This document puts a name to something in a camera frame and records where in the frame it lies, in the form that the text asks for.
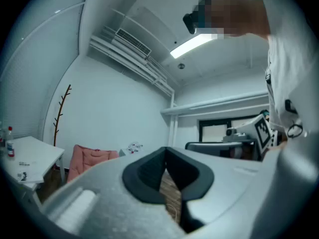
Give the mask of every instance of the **floor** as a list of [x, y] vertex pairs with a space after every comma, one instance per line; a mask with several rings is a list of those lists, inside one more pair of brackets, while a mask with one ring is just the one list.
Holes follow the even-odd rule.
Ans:
[[[44, 176], [44, 183], [41, 184], [40, 188], [36, 190], [39, 200], [43, 203], [49, 196], [51, 196], [56, 190], [61, 187], [61, 175], [59, 170], [51, 169]], [[171, 217], [179, 223], [180, 220], [180, 208], [181, 208], [181, 198], [180, 191], [177, 189], [172, 178], [168, 173], [164, 173], [160, 190], [166, 200], [166, 209]]]

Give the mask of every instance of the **white ceiling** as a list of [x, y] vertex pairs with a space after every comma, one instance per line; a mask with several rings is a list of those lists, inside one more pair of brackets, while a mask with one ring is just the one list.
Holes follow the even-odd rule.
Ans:
[[[105, 25], [117, 30], [123, 28], [151, 50], [151, 56], [160, 62], [181, 85], [206, 75], [231, 72], [264, 64], [268, 43], [254, 35], [210, 41], [174, 59], [170, 52], [193, 38], [182, 17], [191, 13], [198, 0], [116, 0], [106, 10]], [[183, 70], [179, 63], [185, 64]]]

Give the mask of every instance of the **air conditioner vent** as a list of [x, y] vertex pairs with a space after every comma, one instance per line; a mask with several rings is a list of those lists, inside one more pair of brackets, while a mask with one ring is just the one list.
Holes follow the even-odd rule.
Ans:
[[133, 45], [135, 48], [137, 48], [146, 56], [149, 56], [149, 54], [152, 52], [148, 47], [146, 47], [143, 43], [138, 41], [134, 36], [130, 35], [129, 33], [127, 33], [121, 28], [117, 31], [116, 35], [126, 40], [128, 43]]

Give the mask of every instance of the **coat rack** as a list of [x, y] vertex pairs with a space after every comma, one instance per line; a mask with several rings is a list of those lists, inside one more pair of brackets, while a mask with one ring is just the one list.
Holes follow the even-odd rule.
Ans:
[[70, 94], [70, 93], [69, 93], [69, 90], [71, 90], [71, 84], [69, 85], [68, 89], [66, 90], [64, 96], [61, 96], [61, 98], [62, 98], [62, 103], [59, 102], [59, 104], [60, 104], [60, 110], [59, 110], [59, 113], [58, 113], [58, 117], [57, 117], [57, 119], [54, 118], [54, 119], [55, 119], [55, 123], [53, 123], [53, 125], [55, 126], [55, 131], [54, 131], [54, 144], [53, 144], [53, 146], [55, 146], [56, 134], [59, 132], [59, 130], [58, 130], [59, 119], [60, 119], [60, 117], [63, 115], [63, 114], [61, 113], [62, 107], [63, 107], [64, 101], [65, 101], [65, 99], [66, 99], [66, 96]]

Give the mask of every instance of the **white table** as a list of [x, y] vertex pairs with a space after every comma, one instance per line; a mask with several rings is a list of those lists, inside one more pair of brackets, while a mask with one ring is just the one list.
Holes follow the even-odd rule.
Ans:
[[[13, 146], [14, 158], [4, 155], [1, 158], [1, 163], [14, 183], [17, 183], [16, 176], [18, 171], [23, 169], [22, 166], [19, 166], [19, 162], [30, 164], [30, 169], [37, 171], [42, 174], [42, 176], [44, 176], [56, 162], [59, 162], [61, 180], [62, 183], [64, 183], [65, 172], [62, 163], [64, 149], [54, 147], [32, 136], [13, 140]], [[20, 187], [25, 189], [25, 193], [29, 196], [30, 201], [40, 207], [41, 203], [35, 192], [37, 185], [37, 183], [19, 184]]]

